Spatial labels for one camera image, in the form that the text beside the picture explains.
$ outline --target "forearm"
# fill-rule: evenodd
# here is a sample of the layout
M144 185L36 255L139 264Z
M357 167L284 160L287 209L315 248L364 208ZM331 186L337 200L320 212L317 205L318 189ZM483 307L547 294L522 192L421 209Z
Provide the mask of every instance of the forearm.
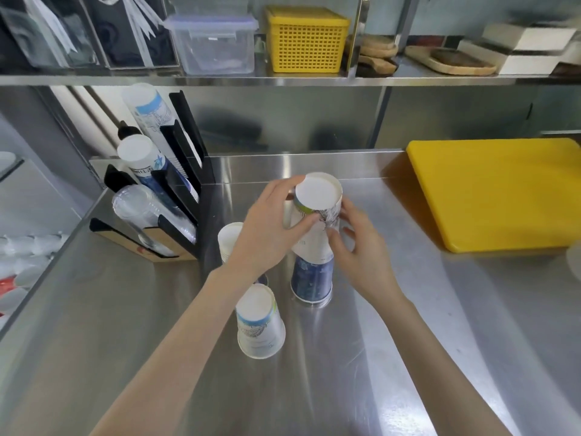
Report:
M510 435L403 295L375 303L440 436Z
M91 436L173 434L226 321L251 284L252 276L227 266L210 273Z

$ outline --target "yellow lid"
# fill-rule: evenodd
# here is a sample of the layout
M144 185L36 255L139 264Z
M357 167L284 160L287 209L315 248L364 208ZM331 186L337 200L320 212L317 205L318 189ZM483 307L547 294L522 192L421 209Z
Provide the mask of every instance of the yellow lid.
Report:
M270 24L303 26L349 26L351 20L326 7L315 6L266 6Z

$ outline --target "hand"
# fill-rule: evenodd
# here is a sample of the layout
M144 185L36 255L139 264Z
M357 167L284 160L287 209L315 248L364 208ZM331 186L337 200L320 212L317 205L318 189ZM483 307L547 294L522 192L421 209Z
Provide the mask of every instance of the hand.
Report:
M339 217L353 227L343 228L343 232L355 241L353 252L345 247L338 231L327 229L327 235L335 263L351 285L373 306L385 299L402 298L402 290L393 275L388 248L367 214L343 196Z
M228 259L229 267L249 271L252 281L276 266L290 248L319 220L310 214L290 229L282 226L288 192L304 180L304 175L273 180L248 211L242 231Z

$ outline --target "basket lid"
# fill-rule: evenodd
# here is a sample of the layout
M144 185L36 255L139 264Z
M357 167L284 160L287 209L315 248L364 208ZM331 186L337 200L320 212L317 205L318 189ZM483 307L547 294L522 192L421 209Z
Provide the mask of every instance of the basket lid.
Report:
M258 21L252 15L170 15L163 26L191 32L255 31Z
M270 24L306 26L349 26L351 20L326 7L316 6L266 6Z

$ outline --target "yellow cutting board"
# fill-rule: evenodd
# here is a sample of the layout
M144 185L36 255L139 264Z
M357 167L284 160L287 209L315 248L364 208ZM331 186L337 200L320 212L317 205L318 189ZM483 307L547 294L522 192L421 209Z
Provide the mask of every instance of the yellow cutting board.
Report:
M572 139L414 140L407 153L452 252L581 239L581 147Z

